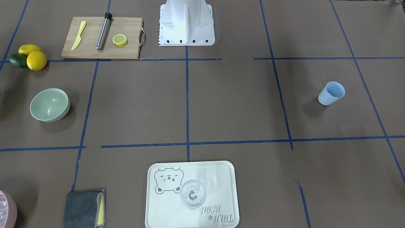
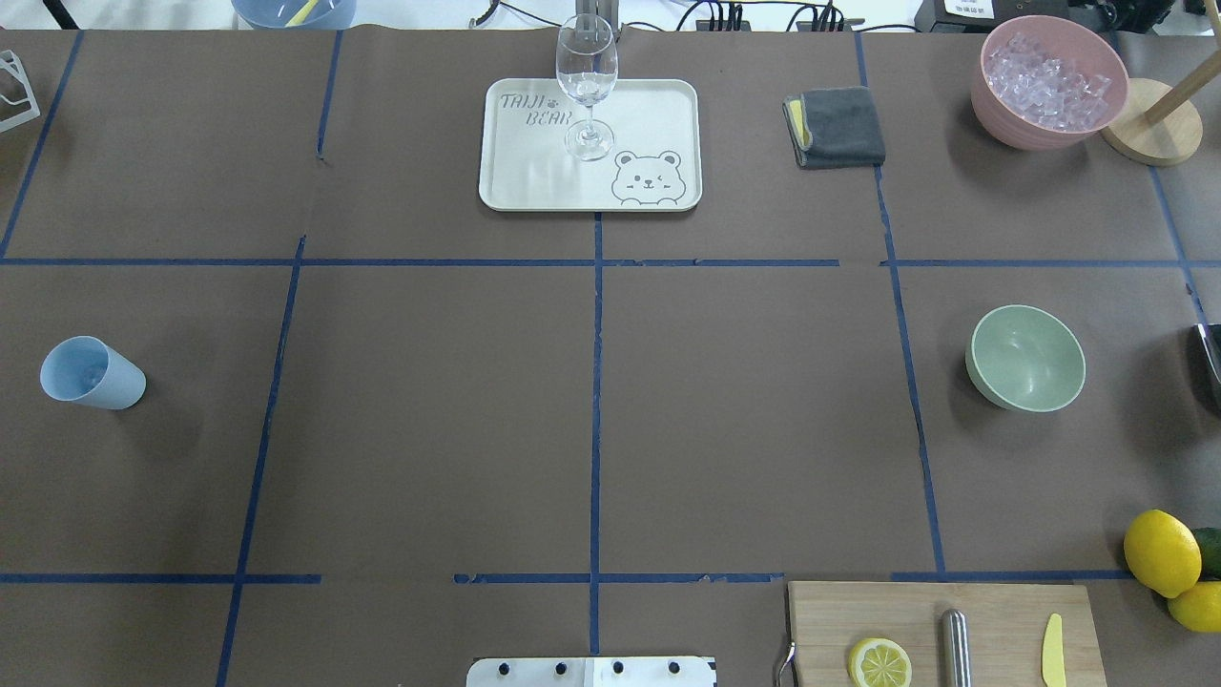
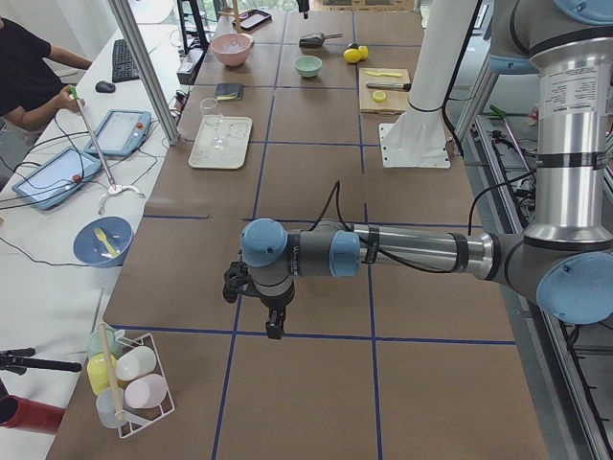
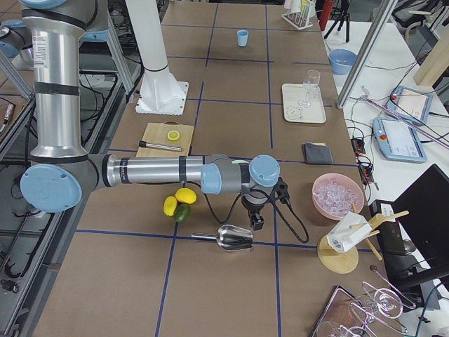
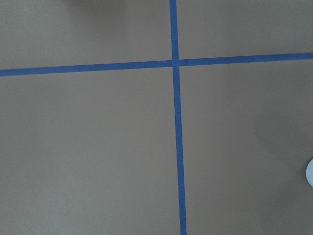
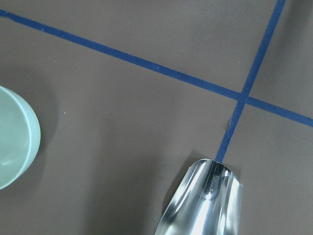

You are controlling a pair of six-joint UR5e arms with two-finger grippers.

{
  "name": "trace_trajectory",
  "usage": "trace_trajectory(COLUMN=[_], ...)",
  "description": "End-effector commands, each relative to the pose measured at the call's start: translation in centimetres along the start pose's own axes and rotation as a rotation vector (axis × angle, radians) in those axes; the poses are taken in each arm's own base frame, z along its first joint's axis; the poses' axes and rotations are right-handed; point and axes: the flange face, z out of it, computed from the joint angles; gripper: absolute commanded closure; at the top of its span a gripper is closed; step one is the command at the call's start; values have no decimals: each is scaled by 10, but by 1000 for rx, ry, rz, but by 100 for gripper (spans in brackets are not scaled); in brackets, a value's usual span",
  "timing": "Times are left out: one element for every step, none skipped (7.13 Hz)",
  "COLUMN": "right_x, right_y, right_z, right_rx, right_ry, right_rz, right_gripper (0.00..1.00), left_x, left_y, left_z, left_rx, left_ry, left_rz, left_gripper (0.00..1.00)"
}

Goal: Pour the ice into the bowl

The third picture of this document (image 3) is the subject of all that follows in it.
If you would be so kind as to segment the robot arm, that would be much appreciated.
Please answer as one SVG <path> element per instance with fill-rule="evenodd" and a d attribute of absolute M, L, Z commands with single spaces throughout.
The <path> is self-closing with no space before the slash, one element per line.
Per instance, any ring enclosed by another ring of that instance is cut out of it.
<path fill-rule="evenodd" d="M 612 65 L 608 1 L 499 1 L 492 64 L 502 72 L 529 62 L 539 75 L 535 215 L 518 235 L 465 236 L 347 225 L 318 218 L 307 230 L 250 222 L 223 295 L 260 299 L 269 337 L 284 334 L 294 281 L 353 276 L 361 265 L 397 263 L 436 274 L 467 272 L 507 286 L 572 324 L 612 312 L 612 235 L 601 223 L 608 163 L 604 126 Z"/>

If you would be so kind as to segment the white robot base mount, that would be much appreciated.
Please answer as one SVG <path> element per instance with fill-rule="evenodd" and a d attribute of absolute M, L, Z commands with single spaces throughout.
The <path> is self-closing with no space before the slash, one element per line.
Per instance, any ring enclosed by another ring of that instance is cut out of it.
<path fill-rule="evenodd" d="M 380 126 L 385 168 L 450 167 L 444 106 L 480 8 L 477 0 L 432 3 L 406 111 L 394 124 Z"/>

